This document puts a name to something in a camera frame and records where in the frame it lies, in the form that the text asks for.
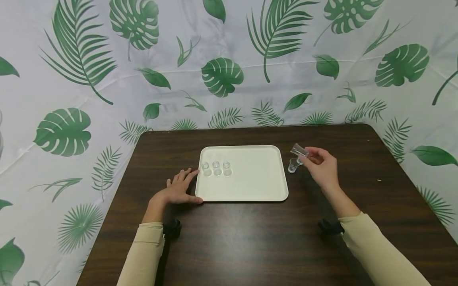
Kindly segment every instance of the wooden table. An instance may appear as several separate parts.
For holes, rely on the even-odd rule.
[[[342,188],[386,237],[432,285],[458,285],[458,247],[368,125],[142,135],[78,285],[116,285],[148,200],[180,169],[197,168],[202,148],[271,144],[286,168],[294,143],[329,150]],[[370,285],[341,238],[319,235],[317,222],[335,217],[310,174],[301,167],[286,179],[284,202],[173,206],[183,228],[156,285]]]

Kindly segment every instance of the white backdrop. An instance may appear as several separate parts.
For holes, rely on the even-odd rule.
[[[457,240],[455,5],[3,1],[0,285],[76,284],[148,130],[370,124]]]

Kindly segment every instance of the plastic tray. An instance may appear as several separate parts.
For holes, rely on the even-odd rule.
[[[230,162],[232,175],[204,176],[202,163]],[[283,201],[288,185],[280,150],[272,145],[211,146],[201,151],[196,196],[204,201]]]

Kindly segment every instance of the hand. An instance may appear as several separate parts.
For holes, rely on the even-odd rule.
[[[337,177],[337,159],[321,148],[306,147],[305,149],[309,152],[308,158],[304,156],[299,158],[321,189],[340,189]]]

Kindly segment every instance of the beige sleeve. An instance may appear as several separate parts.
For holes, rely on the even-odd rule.
[[[161,222],[142,223],[125,259],[117,286],[152,286],[164,249]]]
[[[364,213],[339,219],[343,241],[377,286],[430,285]]]

